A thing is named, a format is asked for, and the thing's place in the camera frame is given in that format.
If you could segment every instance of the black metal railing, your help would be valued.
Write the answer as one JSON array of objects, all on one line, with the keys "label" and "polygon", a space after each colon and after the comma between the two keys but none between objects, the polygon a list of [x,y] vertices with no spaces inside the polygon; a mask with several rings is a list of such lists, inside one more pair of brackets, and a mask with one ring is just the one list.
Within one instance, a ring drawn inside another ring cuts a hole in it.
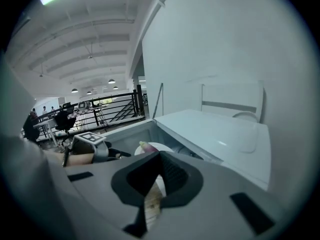
[{"label": "black metal railing", "polygon": [[[120,97],[127,97],[128,99],[123,99],[123,100],[115,99],[113,101],[114,98],[120,98]],[[92,122],[81,123],[81,127],[84,127],[84,126],[90,125],[90,124],[96,124],[96,126],[97,126],[96,129],[97,128],[105,128],[106,126],[108,126],[108,122],[106,122],[108,120],[117,121],[121,117],[129,117],[130,116],[130,118],[131,117],[133,118],[133,117],[138,117],[138,116],[144,116],[145,115],[143,104],[140,102],[140,101],[142,101],[141,89],[138,92],[136,90],[133,90],[133,92],[130,92],[130,93],[102,96],[102,97],[98,97],[98,98],[88,99],[88,100],[85,100],[85,101],[91,103],[90,107],[99,107],[99,106],[95,105],[94,103],[99,101],[98,103],[100,104],[100,103],[103,103],[103,101],[106,100],[106,99],[112,99],[112,102],[109,102],[107,104],[102,104],[102,105],[108,105],[107,107],[102,107],[102,108],[97,109],[97,110],[90,110],[90,111],[87,111],[86,113],[80,115],[80,116],[83,116],[83,115],[86,115],[86,114],[89,114],[89,113],[93,113],[93,116],[86,117],[85,120],[89,120],[89,119],[93,119],[93,118],[95,119]],[[120,102],[122,102],[122,103],[126,102],[126,103],[123,104],[123,105],[116,105],[116,106],[112,106],[112,107],[110,106],[111,104],[116,104],[116,103],[120,103]],[[47,118],[50,118],[50,117],[54,118],[54,116],[56,114],[58,114],[59,111],[67,110],[67,109],[70,109],[72,107],[73,107],[73,112],[79,111],[77,103],[76,104],[71,104],[69,106],[65,106],[65,107],[56,109],[54,111],[50,111],[49,113],[43,114],[41,116],[38,116],[33,121],[40,122],[40,121],[46,120]],[[103,111],[107,111],[107,110],[110,110],[110,109],[121,108],[121,107],[123,107],[123,109],[121,109],[120,111],[115,111],[115,112],[110,112],[110,113],[104,113],[103,112]],[[53,130],[52,132],[56,133],[56,132],[60,132],[60,131],[59,130]]]}]

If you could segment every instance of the metal rod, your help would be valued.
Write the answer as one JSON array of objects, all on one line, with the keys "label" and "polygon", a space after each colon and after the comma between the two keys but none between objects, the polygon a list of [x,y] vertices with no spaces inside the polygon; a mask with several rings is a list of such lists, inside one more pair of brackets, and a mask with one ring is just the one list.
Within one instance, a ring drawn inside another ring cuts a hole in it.
[{"label": "metal rod", "polygon": [[94,114],[96,125],[99,126],[99,122],[98,122],[98,118],[97,118],[97,114],[96,114],[95,110],[93,111],[93,114]]},{"label": "metal rod", "polygon": [[[156,99],[156,104],[155,104],[155,108],[154,108],[154,112],[153,112],[153,116],[152,116],[152,119],[155,118],[156,116],[156,113],[157,113],[157,109],[158,109],[158,103],[159,103],[159,98],[160,98],[160,93],[161,93],[161,90],[164,86],[164,83],[162,82],[161,85],[160,85],[160,90],[159,90],[159,93],[158,93],[158,98]],[[164,103],[163,103],[163,99],[164,99],[164,93],[162,92],[162,113],[163,113],[163,106],[164,106]]]},{"label": "metal rod", "polygon": [[[111,118],[106,118],[106,119],[103,119],[103,120],[98,120],[98,122],[102,122],[102,121],[106,121],[106,120],[111,120],[111,119],[114,119],[114,118],[121,118],[121,117],[126,117],[126,116],[131,116],[131,115],[134,115],[134,113],[131,113],[131,114],[126,114],[126,115],[119,115],[119,116],[115,116],[115,117],[111,117]],[[90,125],[90,124],[95,124],[96,122],[87,122],[87,123],[83,123],[82,126],[86,126],[86,125]]]},{"label": "metal rod", "polygon": [[132,98],[132,105],[133,105],[134,116],[136,117],[136,116],[137,116],[137,111],[136,111],[136,107],[135,107],[134,96],[131,95],[131,98]]},{"label": "metal rod", "polygon": [[138,101],[139,101],[139,111],[140,111],[140,115],[144,116],[145,115],[145,107],[144,107],[144,101],[142,99],[142,90],[141,90],[141,85],[138,84],[136,86],[137,90],[138,90]]},{"label": "metal rod", "polygon": [[135,109],[136,109],[136,113],[139,114],[139,107],[138,107],[138,98],[137,98],[137,91],[134,89],[133,90],[133,99],[134,99],[134,105],[135,105]]}]

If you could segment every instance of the office chair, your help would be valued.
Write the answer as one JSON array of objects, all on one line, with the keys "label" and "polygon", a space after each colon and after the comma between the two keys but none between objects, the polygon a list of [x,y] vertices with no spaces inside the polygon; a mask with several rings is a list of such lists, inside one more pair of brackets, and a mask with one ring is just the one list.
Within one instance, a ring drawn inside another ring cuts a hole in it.
[{"label": "office chair", "polygon": [[66,133],[66,137],[63,138],[61,143],[61,145],[63,146],[64,142],[70,137],[69,130],[74,126],[77,118],[75,117],[75,118],[68,119],[68,112],[62,110],[55,116],[54,119],[57,124],[55,129],[59,131],[65,131]]}]

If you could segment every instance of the person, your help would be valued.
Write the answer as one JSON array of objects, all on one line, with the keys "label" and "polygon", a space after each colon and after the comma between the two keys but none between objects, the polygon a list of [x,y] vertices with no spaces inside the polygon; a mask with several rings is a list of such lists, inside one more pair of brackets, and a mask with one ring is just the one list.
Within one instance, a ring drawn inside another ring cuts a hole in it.
[{"label": "person", "polygon": [[30,119],[31,120],[33,120],[33,119],[35,119],[37,117],[37,113],[35,111],[33,111],[33,110],[30,112],[29,115],[30,115]]},{"label": "person", "polygon": [[32,112],[35,114],[35,117],[37,118],[38,115],[37,115],[37,112],[36,112],[36,109],[35,109],[35,108],[32,109]]},{"label": "person", "polygon": [[[64,154],[62,153],[57,153],[49,150],[43,150],[43,153],[47,156],[54,155],[57,158],[57,162],[59,165],[62,164],[64,160]],[[67,159],[66,166],[89,165],[92,163],[93,158],[93,153],[70,155]]]},{"label": "person", "polygon": [[46,113],[48,113],[48,112],[46,111],[46,106],[44,106],[44,107],[43,107],[43,111],[42,111],[42,115],[44,115],[44,114],[46,114]]}]

